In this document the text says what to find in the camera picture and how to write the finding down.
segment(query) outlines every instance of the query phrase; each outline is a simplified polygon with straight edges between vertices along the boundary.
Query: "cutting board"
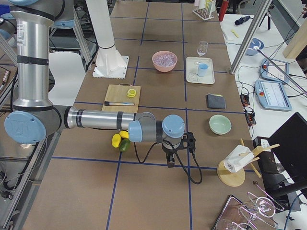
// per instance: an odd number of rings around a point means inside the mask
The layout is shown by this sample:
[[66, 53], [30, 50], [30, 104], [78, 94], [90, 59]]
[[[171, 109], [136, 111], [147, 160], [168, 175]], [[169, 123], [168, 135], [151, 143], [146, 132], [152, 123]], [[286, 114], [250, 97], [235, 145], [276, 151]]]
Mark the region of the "cutting board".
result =
[[[129, 89], [135, 89], [135, 97], [127, 97]], [[102, 106], [102, 111], [109, 112], [126, 112], [126, 113], [137, 113], [139, 107], [141, 87], [135, 85], [109, 85], [105, 101], [107, 102], [132, 102], [134, 106]]]

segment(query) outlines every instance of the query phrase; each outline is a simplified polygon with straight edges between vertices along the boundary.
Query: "blue and white device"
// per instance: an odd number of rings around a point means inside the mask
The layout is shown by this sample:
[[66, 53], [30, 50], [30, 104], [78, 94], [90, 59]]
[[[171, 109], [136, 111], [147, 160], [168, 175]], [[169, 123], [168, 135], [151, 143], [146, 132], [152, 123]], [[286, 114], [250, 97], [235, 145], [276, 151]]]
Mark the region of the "blue and white device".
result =
[[281, 82], [257, 80], [255, 82], [255, 91], [263, 108], [280, 111], [292, 110]]
[[[289, 74], [289, 63], [272, 59], [276, 65], [278, 65], [286, 74]], [[264, 59], [261, 63], [260, 75], [263, 79], [269, 81], [279, 81], [282, 84], [287, 84], [289, 79], [283, 73], [281, 73], [274, 65], [270, 63], [268, 59]]]

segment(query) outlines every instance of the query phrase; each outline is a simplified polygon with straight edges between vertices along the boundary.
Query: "green bowl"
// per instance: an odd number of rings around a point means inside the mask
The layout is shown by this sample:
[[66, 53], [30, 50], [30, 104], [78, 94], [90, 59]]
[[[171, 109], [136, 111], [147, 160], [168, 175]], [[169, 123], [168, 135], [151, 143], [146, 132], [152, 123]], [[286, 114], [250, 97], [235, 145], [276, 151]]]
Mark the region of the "green bowl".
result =
[[223, 115], [214, 115], [209, 120], [209, 126], [213, 133], [222, 135], [231, 130], [230, 120]]

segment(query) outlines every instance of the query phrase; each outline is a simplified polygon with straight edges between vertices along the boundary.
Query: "white table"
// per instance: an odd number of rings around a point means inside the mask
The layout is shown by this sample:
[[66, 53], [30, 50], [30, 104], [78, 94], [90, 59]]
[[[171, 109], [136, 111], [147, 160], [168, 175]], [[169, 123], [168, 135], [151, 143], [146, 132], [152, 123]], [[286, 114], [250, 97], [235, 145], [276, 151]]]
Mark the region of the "white table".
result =
[[[225, 43], [227, 45], [227, 51], [229, 54], [230, 61], [233, 62], [238, 50], [239, 45], [243, 41], [243, 38], [248, 30], [248, 27], [250, 26], [251, 19], [247, 22], [236, 26], [234, 24], [235, 20], [239, 19], [240, 17], [243, 17], [245, 15], [234, 15], [234, 14], [226, 14], [224, 17], [224, 20], [221, 22], [221, 27], [224, 32], [224, 38]], [[239, 38], [237, 38], [231, 30], [235, 30], [235, 32], [239, 35]], [[278, 32], [276, 26], [271, 21], [271, 29], [267, 29], [267, 19], [264, 20], [261, 27], [258, 28], [256, 31], [255, 38], [260, 39], [265, 47], [268, 46], [274, 46], [277, 44], [280, 44], [283, 42], [283, 38]], [[269, 48], [263, 48], [263, 53], [266, 54], [268, 57], [276, 50], [278, 46], [269, 47]], [[278, 60], [284, 60], [287, 62], [293, 62], [294, 59], [285, 59], [283, 57], [282, 51], [285, 49], [286, 44], [283, 44], [283, 46], [280, 48], [280, 50], [277, 52], [275, 59]], [[244, 56], [241, 61], [241, 68], [236, 72], [236, 81], [240, 80], [241, 82], [254, 85], [255, 81], [259, 78], [259, 66], [261, 65], [261, 62], [263, 61], [264, 57], [261, 54], [256, 54], [254, 56]], [[301, 68], [297, 64], [297, 62], [293, 62], [290, 64], [289, 67], [289, 73], [299, 76], [304, 76], [304, 73], [302, 72]], [[293, 77], [293, 79], [299, 83], [304, 89], [307, 89], [307, 80], [303, 78], [297, 78]], [[253, 92], [253, 87], [243, 84], [244, 87], [248, 89], [249, 92]], [[288, 96], [290, 95], [297, 95], [298, 92], [291, 89], [288, 85], [284, 86], [285, 91]], [[241, 93], [241, 90], [243, 93], [247, 93], [246, 89], [238, 88], [239, 93]], [[250, 95], [250, 107], [254, 108], [255, 111], [255, 119], [257, 124], [253, 126], [254, 130], [250, 129], [250, 134], [252, 138], [255, 138], [257, 136], [262, 137], [270, 137], [292, 114], [295, 112], [299, 112], [305, 119], [307, 119], [307, 98], [304, 96], [289, 98], [290, 104], [292, 106], [292, 111], [289, 112], [282, 112], [282, 111], [273, 111], [273, 110], [265, 110], [260, 105], [257, 96], [254, 93], [251, 93]], [[287, 229], [306, 229], [307, 226], [307, 206], [301, 205], [302, 211], [301, 212], [294, 212], [292, 211], [291, 217], [295, 219], [295, 221], [288, 221]], [[283, 229], [285, 217], [288, 214], [288, 211], [279, 213], [275, 215], [274, 219], [280, 223], [280, 228]]]

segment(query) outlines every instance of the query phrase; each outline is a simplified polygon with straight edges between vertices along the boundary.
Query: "blue cup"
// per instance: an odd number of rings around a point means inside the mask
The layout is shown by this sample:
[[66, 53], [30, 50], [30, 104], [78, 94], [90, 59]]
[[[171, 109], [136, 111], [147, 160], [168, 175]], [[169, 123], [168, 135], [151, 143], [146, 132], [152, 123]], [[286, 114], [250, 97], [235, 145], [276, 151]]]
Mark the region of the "blue cup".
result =
[[198, 72], [197, 72], [197, 75], [199, 77], [203, 77], [206, 75], [206, 72], [208, 70], [208, 65], [207, 64], [204, 64], [204, 63], [200, 63], [198, 65]]

